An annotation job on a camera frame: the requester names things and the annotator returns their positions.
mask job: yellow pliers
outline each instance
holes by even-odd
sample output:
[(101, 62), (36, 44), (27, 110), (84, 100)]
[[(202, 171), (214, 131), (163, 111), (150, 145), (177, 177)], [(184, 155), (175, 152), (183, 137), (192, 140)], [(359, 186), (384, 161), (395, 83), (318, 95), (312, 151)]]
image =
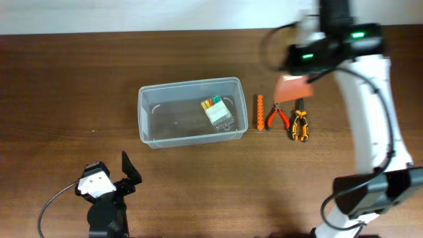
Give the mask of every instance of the yellow pliers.
[(307, 113), (304, 111), (304, 99), (297, 99), (297, 110), (293, 115), (293, 119), (291, 122), (291, 128), (289, 130), (289, 134), (293, 141), (297, 140), (297, 128), (298, 123), (301, 121), (303, 124), (303, 131), (301, 134), (301, 141), (307, 142), (309, 140), (309, 123), (307, 122)]

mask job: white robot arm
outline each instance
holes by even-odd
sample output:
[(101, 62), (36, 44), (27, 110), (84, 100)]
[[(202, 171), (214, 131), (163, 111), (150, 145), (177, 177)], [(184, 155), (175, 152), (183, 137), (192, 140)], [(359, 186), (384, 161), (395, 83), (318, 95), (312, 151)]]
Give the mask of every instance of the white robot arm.
[[(382, 55), (362, 56), (354, 62), (345, 61), (341, 67), (367, 77), (380, 90), (389, 111), (395, 156), (387, 167), (388, 171), (410, 168), (412, 158), (401, 137), (395, 108), (391, 96), (389, 68), (391, 62)], [(364, 81), (355, 79), (353, 75), (339, 71), (335, 73), (336, 81), (342, 91), (356, 152), (356, 169), (359, 174), (371, 174), (375, 168), (382, 167), (386, 161), (389, 144), (388, 123), (381, 101)], [(369, 223), (379, 216), (377, 213), (362, 215), (350, 219), (336, 206), (327, 219), (337, 227), (350, 227), (360, 222)], [(348, 231), (339, 231), (323, 223), (315, 230), (316, 237), (347, 238), (355, 237), (359, 227)]]
[[(319, 3), (318, 18), (296, 24), (297, 44), (289, 47), (280, 69), (318, 75), (309, 83), (335, 73), (348, 111), (358, 174), (334, 180), (334, 191), (321, 208), (324, 223), (311, 237), (355, 238), (364, 225), (423, 186), (423, 168), (412, 167), (401, 137), (381, 27), (354, 25), (348, 0)], [(332, 199), (336, 205), (326, 216), (325, 206)]]

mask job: orange pliers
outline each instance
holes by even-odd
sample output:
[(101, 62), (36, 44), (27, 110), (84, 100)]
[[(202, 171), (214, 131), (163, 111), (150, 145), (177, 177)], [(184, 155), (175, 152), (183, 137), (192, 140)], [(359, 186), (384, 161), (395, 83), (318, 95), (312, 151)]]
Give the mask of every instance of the orange pliers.
[(286, 115), (284, 114), (284, 112), (282, 112), (282, 107), (281, 107), (281, 105), (279, 103), (276, 103), (273, 106), (271, 115), (266, 120), (266, 129), (267, 130), (270, 130), (272, 128), (272, 121), (273, 121), (273, 118), (275, 117), (276, 113), (278, 113), (279, 116), (284, 121), (285, 130), (289, 131), (289, 119), (286, 117)]

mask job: plastic bin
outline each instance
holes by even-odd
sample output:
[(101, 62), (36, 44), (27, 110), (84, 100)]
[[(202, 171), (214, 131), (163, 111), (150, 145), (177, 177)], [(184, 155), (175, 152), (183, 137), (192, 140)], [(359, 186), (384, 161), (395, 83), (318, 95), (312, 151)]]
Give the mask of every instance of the plastic bin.
[[(219, 95), (235, 118), (216, 130), (201, 102)], [(240, 139), (248, 129), (247, 107), (236, 77), (145, 86), (138, 93), (139, 136), (153, 149)]]

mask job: pliers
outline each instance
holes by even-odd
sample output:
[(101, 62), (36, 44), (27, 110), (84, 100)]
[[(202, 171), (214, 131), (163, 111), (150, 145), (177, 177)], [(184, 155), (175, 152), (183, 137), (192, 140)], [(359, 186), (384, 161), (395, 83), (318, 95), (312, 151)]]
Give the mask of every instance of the pliers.
[(293, 141), (297, 140), (297, 128), (298, 123), (301, 121), (303, 124), (303, 131), (301, 135), (301, 141), (307, 142), (309, 140), (309, 123), (307, 122), (307, 113), (304, 111), (304, 99), (297, 99), (297, 110), (295, 111), (290, 130), (290, 137)]
[(279, 103), (276, 103), (273, 106), (271, 115), (266, 120), (266, 130), (270, 131), (270, 129), (272, 128), (272, 121), (273, 121), (273, 118), (275, 117), (276, 113), (278, 113), (279, 116), (284, 121), (285, 130), (289, 131), (289, 119), (285, 116), (284, 112), (282, 112), (282, 107)]

